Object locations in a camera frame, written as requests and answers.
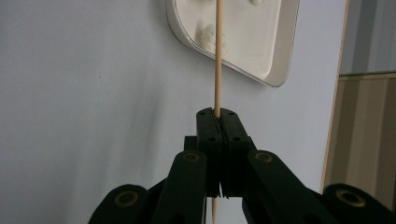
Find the wooden stick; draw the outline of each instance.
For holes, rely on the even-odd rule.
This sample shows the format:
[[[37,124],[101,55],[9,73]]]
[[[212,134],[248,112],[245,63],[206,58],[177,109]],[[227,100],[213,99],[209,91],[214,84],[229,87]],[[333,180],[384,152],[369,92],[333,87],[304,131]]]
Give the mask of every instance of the wooden stick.
[[[222,47],[222,8],[223,1],[218,0],[216,7],[216,68],[215,68],[215,117],[220,117],[221,101],[221,47]]]

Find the round hole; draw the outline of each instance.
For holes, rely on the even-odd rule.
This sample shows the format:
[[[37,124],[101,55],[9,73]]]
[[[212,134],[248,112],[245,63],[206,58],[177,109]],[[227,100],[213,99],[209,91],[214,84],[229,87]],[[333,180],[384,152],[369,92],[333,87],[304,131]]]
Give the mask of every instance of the round hole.
[[[189,153],[183,155],[183,159],[185,161],[196,162],[199,160],[199,156],[198,156],[198,154],[189,152]]]
[[[263,162],[271,162],[273,160],[272,156],[264,152],[257,153],[254,158],[258,161]]]
[[[129,207],[134,205],[139,198],[138,194],[133,190],[126,190],[119,193],[114,199],[114,204],[118,207]]]
[[[186,218],[184,218],[183,215],[180,213],[174,214],[171,218],[169,218],[169,224],[184,224],[186,221]]]
[[[339,189],[335,192],[337,198],[350,206],[363,207],[366,201],[358,194],[346,189]]]
[[[307,224],[320,224],[320,223],[322,223],[320,218],[317,215],[311,214],[311,213],[306,214],[303,217],[303,220]]]

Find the screw hole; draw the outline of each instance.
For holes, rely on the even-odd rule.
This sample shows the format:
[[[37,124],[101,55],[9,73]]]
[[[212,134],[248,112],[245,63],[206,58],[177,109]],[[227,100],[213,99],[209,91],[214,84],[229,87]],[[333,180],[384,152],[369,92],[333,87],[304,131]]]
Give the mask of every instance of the screw hole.
[[[358,194],[346,189],[339,189],[335,192],[337,198],[350,206],[363,207],[366,201]]]
[[[199,156],[198,156],[198,154],[190,152],[190,153],[184,154],[183,159],[185,161],[196,162],[199,160]]]
[[[119,193],[114,199],[114,204],[118,207],[129,207],[136,203],[138,194],[132,190]]]
[[[261,152],[257,153],[254,158],[258,161],[263,161],[263,162],[271,162],[273,160],[272,156],[268,155],[267,153]]]

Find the black clamp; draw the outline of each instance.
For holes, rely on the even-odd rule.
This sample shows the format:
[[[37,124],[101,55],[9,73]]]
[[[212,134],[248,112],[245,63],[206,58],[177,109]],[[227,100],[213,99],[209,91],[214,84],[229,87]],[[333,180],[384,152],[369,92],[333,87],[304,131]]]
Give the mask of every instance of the black clamp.
[[[212,108],[196,115],[197,135],[186,136],[169,176],[149,190],[124,185],[110,191],[89,224],[201,224],[206,197],[243,198],[249,224],[396,223],[373,197],[344,184],[323,195],[307,189],[282,160],[257,150],[240,119]]]

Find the brass ring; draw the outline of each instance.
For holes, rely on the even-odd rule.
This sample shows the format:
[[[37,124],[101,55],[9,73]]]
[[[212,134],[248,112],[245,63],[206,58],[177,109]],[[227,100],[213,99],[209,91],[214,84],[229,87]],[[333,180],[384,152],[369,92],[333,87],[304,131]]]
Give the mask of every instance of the brass ring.
[[[255,158],[256,160],[258,160],[258,161],[263,161],[263,162],[271,162],[271,161],[273,160],[273,158],[272,158],[271,155],[269,155],[269,154],[267,154],[267,153],[264,153],[264,152],[257,153],[257,154],[254,156],[254,158]]]
[[[131,196],[131,199],[126,200],[125,202],[121,199],[124,196]],[[134,205],[137,202],[139,195],[134,192],[133,190],[126,190],[119,193],[116,198],[114,199],[114,204],[118,207],[129,207]]]
[[[335,195],[341,202],[350,206],[364,207],[366,205],[366,201],[360,195],[346,189],[338,189]]]
[[[183,159],[185,161],[196,162],[199,160],[199,156],[196,153],[189,152],[183,155]]]

